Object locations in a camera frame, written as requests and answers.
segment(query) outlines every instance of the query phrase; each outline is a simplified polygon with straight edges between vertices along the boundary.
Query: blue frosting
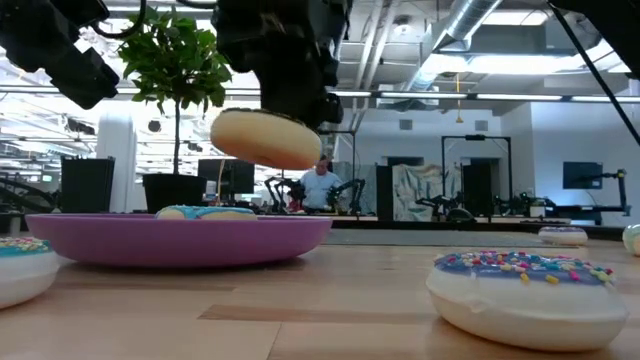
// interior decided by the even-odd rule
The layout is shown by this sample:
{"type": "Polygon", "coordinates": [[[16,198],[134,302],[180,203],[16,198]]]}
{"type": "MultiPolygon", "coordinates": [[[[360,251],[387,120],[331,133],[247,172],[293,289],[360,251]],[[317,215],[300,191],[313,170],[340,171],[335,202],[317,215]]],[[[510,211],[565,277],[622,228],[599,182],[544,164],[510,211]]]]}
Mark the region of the blue frosting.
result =
{"type": "Polygon", "coordinates": [[[48,241],[37,239],[0,239],[0,258],[50,253],[48,241]]]}
{"type": "Polygon", "coordinates": [[[583,229],[581,228],[576,228],[576,227],[551,227],[551,226],[547,226],[547,227],[543,227],[542,229],[540,229],[540,232],[561,232],[561,233],[566,233],[566,232],[576,232],[576,233],[583,233],[585,232],[583,229]]]}
{"type": "Polygon", "coordinates": [[[477,277],[507,278],[558,284],[604,285],[611,281],[610,269],[593,266],[579,259],[544,257],[524,252],[453,253],[435,261],[436,269],[452,274],[477,277]]]}
{"type": "Polygon", "coordinates": [[[164,208],[160,210],[156,214],[156,218],[158,215],[167,210],[177,210],[184,214],[185,219],[198,219],[202,216],[213,214],[213,213],[225,213],[225,212],[235,212],[240,214],[250,214],[255,215],[255,213],[249,209],[245,208],[234,208],[234,207],[221,207],[221,206],[169,206],[168,208],[164,208]]]}

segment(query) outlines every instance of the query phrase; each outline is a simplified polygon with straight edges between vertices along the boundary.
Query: green leaves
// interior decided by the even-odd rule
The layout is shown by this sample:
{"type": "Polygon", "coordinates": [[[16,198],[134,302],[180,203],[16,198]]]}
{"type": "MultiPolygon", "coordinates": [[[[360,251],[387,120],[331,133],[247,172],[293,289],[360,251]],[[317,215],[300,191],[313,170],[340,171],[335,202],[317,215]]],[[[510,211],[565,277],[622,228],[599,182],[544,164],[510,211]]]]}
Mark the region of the green leaves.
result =
{"type": "Polygon", "coordinates": [[[224,104],[222,83],[231,80],[231,72],[217,52],[215,34],[198,29],[194,19],[173,7],[168,13],[148,7],[143,29],[125,39],[118,54],[126,63],[123,76],[139,75],[133,101],[157,102],[163,114],[168,99],[178,99],[182,109],[224,104]]]}

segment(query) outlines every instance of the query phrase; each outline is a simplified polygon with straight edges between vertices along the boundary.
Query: man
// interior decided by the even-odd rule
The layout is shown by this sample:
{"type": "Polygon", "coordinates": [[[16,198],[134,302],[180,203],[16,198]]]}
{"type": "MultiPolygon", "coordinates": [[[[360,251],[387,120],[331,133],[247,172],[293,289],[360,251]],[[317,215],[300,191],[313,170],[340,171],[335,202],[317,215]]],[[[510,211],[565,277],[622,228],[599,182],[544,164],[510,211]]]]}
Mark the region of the man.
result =
{"type": "Polygon", "coordinates": [[[315,169],[307,171],[300,178],[300,183],[304,186],[304,194],[306,196],[302,201],[302,206],[306,210],[327,210],[329,206],[327,204],[329,189],[342,184],[338,175],[328,170],[328,166],[329,158],[326,155],[322,155],[320,161],[316,163],[315,169]]]}

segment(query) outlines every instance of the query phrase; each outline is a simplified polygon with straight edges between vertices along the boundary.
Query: purple plate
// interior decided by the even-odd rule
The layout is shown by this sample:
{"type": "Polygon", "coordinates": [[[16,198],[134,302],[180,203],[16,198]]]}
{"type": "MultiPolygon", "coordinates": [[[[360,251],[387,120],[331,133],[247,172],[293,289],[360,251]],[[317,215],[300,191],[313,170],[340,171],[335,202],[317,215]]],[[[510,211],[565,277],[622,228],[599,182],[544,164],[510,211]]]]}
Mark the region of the purple plate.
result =
{"type": "Polygon", "coordinates": [[[209,267],[285,260],[313,250],[330,218],[262,217],[258,221],[156,220],[153,215],[28,215],[34,237],[83,263],[140,267],[209,267]]]}

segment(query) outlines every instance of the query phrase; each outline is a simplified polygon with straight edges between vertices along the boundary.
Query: donut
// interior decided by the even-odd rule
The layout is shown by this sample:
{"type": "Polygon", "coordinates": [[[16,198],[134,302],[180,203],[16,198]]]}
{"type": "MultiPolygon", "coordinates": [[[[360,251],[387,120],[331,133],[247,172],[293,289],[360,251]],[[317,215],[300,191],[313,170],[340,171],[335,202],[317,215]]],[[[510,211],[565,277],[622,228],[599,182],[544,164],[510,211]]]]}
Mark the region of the donut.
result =
{"type": "Polygon", "coordinates": [[[159,220],[258,220],[245,208],[218,206],[167,206],[156,213],[159,220]]]}
{"type": "Polygon", "coordinates": [[[227,109],[211,125],[222,152],[276,169],[306,170],[320,159],[320,137],[302,123],[265,110],[227,109]]]}
{"type": "Polygon", "coordinates": [[[622,232],[624,247],[631,254],[640,256],[640,225],[629,225],[622,232]]]}
{"type": "Polygon", "coordinates": [[[0,309],[45,292],[56,278],[58,256],[47,241],[0,239],[0,309]]]}
{"type": "Polygon", "coordinates": [[[545,226],[538,231],[538,237],[545,243],[576,246],[586,245],[589,239],[583,229],[568,226],[545,226]]]}
{"type": "Polygon", "coordinates": [[[602,348],[629,316],[612,270],[566,256],[449,254],[436,259],[427,289],[454,326],[535,350],[602,348]]]}

